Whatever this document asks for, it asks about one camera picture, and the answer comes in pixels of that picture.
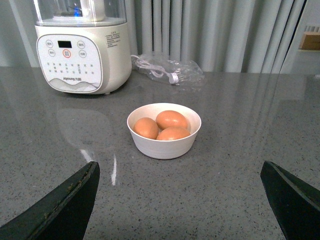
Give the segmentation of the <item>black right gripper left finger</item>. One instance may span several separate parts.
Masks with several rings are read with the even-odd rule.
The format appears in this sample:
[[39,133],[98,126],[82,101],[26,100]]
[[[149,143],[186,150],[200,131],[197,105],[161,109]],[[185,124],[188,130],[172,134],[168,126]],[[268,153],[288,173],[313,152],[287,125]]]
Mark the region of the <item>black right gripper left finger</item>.
[[87,163],[0,228],[2,240],[82,240],[94,208],[100,167]]

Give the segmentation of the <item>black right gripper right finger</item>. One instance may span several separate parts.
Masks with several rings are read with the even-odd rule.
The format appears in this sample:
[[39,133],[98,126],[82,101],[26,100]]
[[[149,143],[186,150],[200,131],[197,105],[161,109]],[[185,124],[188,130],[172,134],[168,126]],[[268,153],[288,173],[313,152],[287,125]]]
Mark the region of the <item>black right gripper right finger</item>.
[[271,161],[260,178],[275,218],[287,240],[320,238],[320,191]]

